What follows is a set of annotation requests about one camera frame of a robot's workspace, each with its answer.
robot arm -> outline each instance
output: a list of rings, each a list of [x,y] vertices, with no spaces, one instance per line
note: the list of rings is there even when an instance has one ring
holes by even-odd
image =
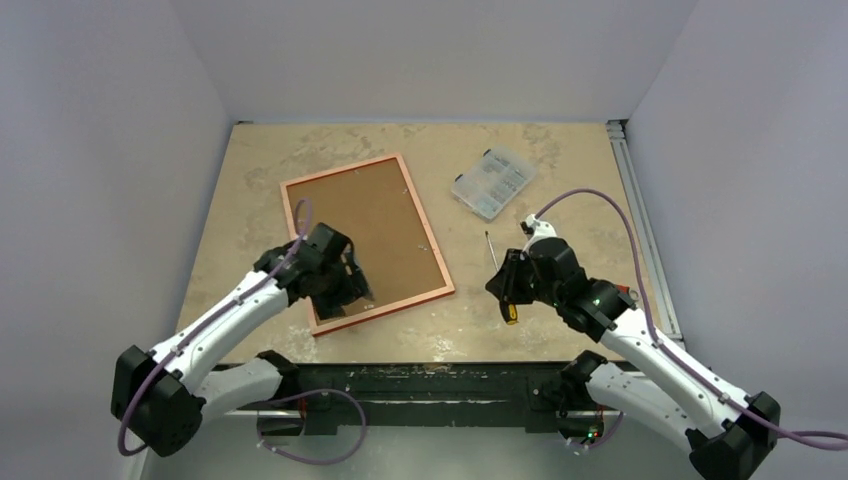
[[[625,291],[587,277],[574,251],[549,223],[530,215],[521,226],[526,245],[509,249],[501,269],[486,284],[501,302],[501,311],[504,305],[545,303],[570,328],[644,374],[622,372],[600,355],[584,352],[563,371],[571,384],[566,397],[586,395],[632,415],[690,452],[692,464],[708,480],[749,478],[774,448],[777,435],[732,403],[776,425],[777,402],[764,392],[748,395],[714,374],[649,325]],[[515,323],[515,316],[504,316],[504,321]]]
[[[299,244],[265,252],[233,291],[183,331],[148,352],[133,346],[121,354],[112,414],[130,415],[129,429],[167,456],[188,443],[203,422],[249,403],[300,393],[297,368],[275,352],[233,369],[212,370],[256,327],[305,297],[321,318],[343,315],[345,305],[371,297],[353,243],[323,223]]]

cork board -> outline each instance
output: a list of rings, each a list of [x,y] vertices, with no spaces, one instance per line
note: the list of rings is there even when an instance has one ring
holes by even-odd
[[[409,171],[400,155],[375,158],[281,184],[286,222],[312,202],[312,223],[324,222],[353,241],[374,293],[346,306],[345,316],[320,319],[309,305],[312,335],[349,327],[454,293],[453,282]]]

white wall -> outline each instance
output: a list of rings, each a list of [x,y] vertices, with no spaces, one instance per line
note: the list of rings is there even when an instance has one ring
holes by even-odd
[[[691,351],[848,430],[848,4],[700,0],[627,133]],[[783,441],[758,478],[842,478]]]
[[[166,0],[0,0],[0,477],[117,478],[117,355],[174,328],[229,120]]]
[[[239,119],[627,118],[696,0],[172,0]]]

beige table surface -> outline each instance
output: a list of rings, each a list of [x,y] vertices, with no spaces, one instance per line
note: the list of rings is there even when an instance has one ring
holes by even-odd
[[[519,153],[538,174],[487,224],[455,200],[450,187],[493,145]],[[626,205],[602,124],[237,125],[178,329],[229,293],[262,252],[290,240],[281,181],[395,152],[407,163],[456,293],[318,338],[310,334],[301,302],[257,328],[225,362],[244,362],[267,349],[294,362],[570,360],[585,349],[620,358],[570,331],[544,305],[519,307],[520,323],[505,325],[497,301],[483,289],[494,274],[485,230],[501,259],[507,248],[524,244],[518,223],[566,190],[593,187]],[[545,219],[573,246],[590,276],[635,287],[627,235],[603,200],[578,195]],[[400,268],[398,275],[404,275]]]

orange picture frame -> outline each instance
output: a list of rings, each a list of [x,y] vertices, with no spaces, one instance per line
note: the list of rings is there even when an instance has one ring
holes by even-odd
[[[440,297],[444,297],[447,295],[451,295],[455,293],[456,289],[454,287],[453,281],[451,280],[450,273],[448,272],[447,265],[445,264],[445,260],[442,257],[441,250],[439,249],[438,243],[436,242],[436,237],[433,235],[433,230],[430,227],[430,222],[427,220],[427,214],[424,212],[424,208],[421,205],[421,200],[418,197],[418,193],[415,190],[415,185],[412,183],[412,179],[409,175],[409,170],[406,168],[406,164],[403,161],[403,157],[400,154],[392,154],[384,157],[373,158],[370,160],[365,160],[358,163],[353,163],[350,165],[346,165],[343,167],[333,168],[330,170],[325,170],[322,172],[318,172],[311,175],[306,175],[300,178],[296,178],[294,180],[289,180],[280,183],[280,191],[283,197],[283,206],[286,215],[286,224],[288,225],[288,229],[292,238],[294,239],[297,234],[297,229],[294,224],[294,205],[292,205],[291,200],[289,199],[287,189],[294,186],[303,184],[310,181],[315,181],[324,177],[328,177],[331,175],[336,175],[343,172],[349,172],[351,170],[359,170],[366,168],[371,165],[375,165],[381,162],[389,162],[396,161],[398,167],[400,168],[401,174],[403,175],[403,179],[405,182],[405,188],[408,191],[410,198],[415,206],[415,210],[418,213],[418,218],[421,221],[421,225],[424,227],[424,232],[426,234],[427,242],[429,243],[429,248],[433,252],[436,263],[438,264],[438,269],[441,273],[441,277],[444,280],[444,286],[400,300],[396,302],[392,302],[386,305],[377,306],[373,309],[366,310],[364,312],[356,313],[350,315],[348,317],[344,317],[339,320],[334,320],[332,322],[328,322],[326,324],[320,324],[315,314],[314,308],[312,308],[312,302],[307,298],[305,301],[308,304],[308,320],[309,320],[309,329],[312,332],[313,336],[324,335],[336,330],[340,330],[342,328],[350,327],[352,325],[356,325],[358,323],[362,323],[368,320],[372,320],[378,317],[382,317],[388,315],[390,313],[396,312],[398,310],[403,310],[430,300],[434,300]]]

